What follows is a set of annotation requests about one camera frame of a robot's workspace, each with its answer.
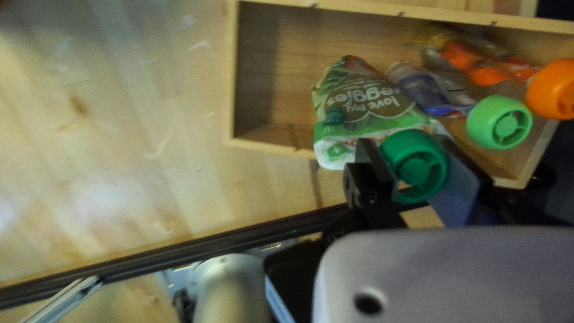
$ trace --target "wooden box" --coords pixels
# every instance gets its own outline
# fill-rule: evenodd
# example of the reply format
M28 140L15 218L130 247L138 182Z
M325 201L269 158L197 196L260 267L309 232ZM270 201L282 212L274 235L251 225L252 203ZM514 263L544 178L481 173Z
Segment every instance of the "wooden box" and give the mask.
M349 54L366 59L380 71L397 60L419 63L418 52L407 43L417 28L432 20L484 29L489 38L537 66L574 56L574 22L361 0L310 6L300 1L235 3L228 143L259 151L314 158L316 115L310 88L327 65ZM464 120L448 120L444 125L497 186L521 189L557 121L536 117L525 142L505 151L473 143L464 132Z

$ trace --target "metal cylinder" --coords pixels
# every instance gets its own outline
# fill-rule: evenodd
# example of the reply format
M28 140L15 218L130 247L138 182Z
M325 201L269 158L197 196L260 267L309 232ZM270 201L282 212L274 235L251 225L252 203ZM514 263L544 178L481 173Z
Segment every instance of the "metal cylinder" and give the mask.
M207 260L190 277L193 323L269 323L260 257L232 253Z

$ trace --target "green baby food pouch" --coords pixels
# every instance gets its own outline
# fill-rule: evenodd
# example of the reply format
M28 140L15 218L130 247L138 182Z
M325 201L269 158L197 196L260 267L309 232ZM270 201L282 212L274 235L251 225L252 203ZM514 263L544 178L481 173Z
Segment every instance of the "green baby food pouch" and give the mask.
M384 74L357 56L345 56L327 67L311 95L317 112L313 149L319 164L330 170L354 162L359 138L380 144L405 129L443 132Z

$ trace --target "wooden table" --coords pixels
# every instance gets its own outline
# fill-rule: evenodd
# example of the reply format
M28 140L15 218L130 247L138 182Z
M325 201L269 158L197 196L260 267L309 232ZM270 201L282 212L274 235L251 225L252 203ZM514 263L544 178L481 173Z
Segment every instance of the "wooden table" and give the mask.
M524 1L377 2L532 15ZM343 201L340 172L223 144L233 5L2 4L0 286ZM161 320L176 322L146 276L62 322Z

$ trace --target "screw hole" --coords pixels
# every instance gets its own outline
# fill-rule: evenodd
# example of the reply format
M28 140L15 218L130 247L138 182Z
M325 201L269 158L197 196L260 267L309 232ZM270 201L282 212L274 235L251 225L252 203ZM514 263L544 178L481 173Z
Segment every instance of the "screw hole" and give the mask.
M360 294L355 296L355 307L359 312L369 315L383 312L383 305L372 295Z

